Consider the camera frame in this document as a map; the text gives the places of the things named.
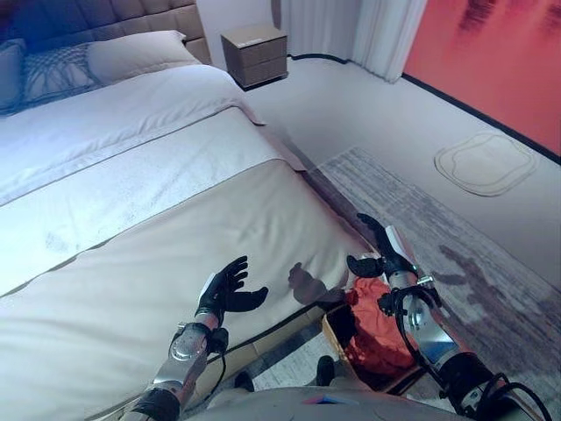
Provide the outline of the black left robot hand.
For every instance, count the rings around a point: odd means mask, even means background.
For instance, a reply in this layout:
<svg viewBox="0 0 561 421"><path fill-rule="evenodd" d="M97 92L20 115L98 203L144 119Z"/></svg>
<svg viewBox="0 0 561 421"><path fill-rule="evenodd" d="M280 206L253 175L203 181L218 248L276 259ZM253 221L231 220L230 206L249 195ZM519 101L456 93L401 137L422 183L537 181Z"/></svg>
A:
<svg viewBox="0 0 561 421"><path fill-rule="evenodd" d="M217 326L224 321L226 312L242 313L256 310L266 300L268 288L263 287L253 292L240 292L248 276L248 257L241 256L220 272L210 277L205 283L199 297L195 317L212 314L217 318Z"/></svg>

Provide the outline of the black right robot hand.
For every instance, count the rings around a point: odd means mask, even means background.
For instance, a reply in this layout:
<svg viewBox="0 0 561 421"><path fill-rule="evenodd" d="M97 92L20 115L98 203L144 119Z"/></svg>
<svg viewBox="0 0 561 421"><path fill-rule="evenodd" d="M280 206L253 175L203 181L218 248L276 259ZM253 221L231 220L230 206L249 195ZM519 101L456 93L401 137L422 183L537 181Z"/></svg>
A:
<svg viewBox="0 0 561 421"><path fill-rule="evenodd" d="M414 265L394 250L386 229L376 219L364 213L358 213L357 217L374 234L380 257L359 260L348 255L346 258L347 267L353 274L364 278L375 278L382 275L391 277L400 271L417 275Z"/></svg>

